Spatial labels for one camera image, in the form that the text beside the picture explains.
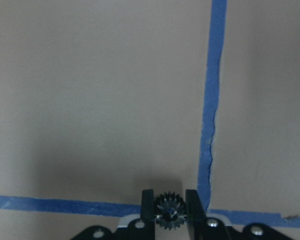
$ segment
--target black bracket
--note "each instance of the black bracket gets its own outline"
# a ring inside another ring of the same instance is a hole
[[[91,226],[72,240],[155,240],[154,202],[154,191],[143,190],[138,218],[119,226],[114,233],[103,226]],[[208,217],[196,190],[185,191],[185,205],[190,240],[292,240],[261,223],[251,223],[239,232],[218,218]]]

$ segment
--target blue painter's tape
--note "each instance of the blue painter's tape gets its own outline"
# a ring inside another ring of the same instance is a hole
[[[209,213],[221,214],[229,218],[232,224],[248,225],[262,223],[272,227],[300,228],[300,217],[284,219],[279,213],[254,212],[254,211],[229,211],[210,209]]]
[[[226,9],[227,0],[212,1],[197,181],[197,191],[204,209],[208,209],[211,198],[212,143],[219,103],[219,66],[224,45]]]
[[[132,204],[90,202],[64,199],[39,199],[19,196],[1,196],[0,209],[34,212],[101,215],[123,217],[139,214],[140,206]]]

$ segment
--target cardboard surface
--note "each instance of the cardboard surface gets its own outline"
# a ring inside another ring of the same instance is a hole
[[[0,239],[4,240],[70,240],[93,225],[112,232],[119,218],[50,212],[0,210]]]
[[[228,2],[211,182],[211,209],[300,217],[300,1]]]
[[[0,1],[0,195],[197,185],[211,1]]]

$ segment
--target black gear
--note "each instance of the black gear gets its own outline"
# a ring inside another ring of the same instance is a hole
[[[186,203],[174,192],[160,194],[154,201],[155,222],[164,229],[176,229],[185,223]]]

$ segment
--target screw head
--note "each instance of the screw head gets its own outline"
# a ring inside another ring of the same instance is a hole
[[[102,238],[104,235],[105,235],[105,233],[101,229],[99,229],[98,231],[94,232],[93,237],[95,239],[99,239],[99,238]]]
[[[146,225],[145,223],[142,221],[142,220],[139,220],[137,221],[134,226],[137,228],[137,229],[143,229]]]
[[[215,228],[219,225],[218,220],[215,218],[208,218],[206,224],[211,228]]]
[[[259,226],[252,226],[250,231],[253,235],[256,235],[256,236],[261,236],[264,234],[264,231]]]

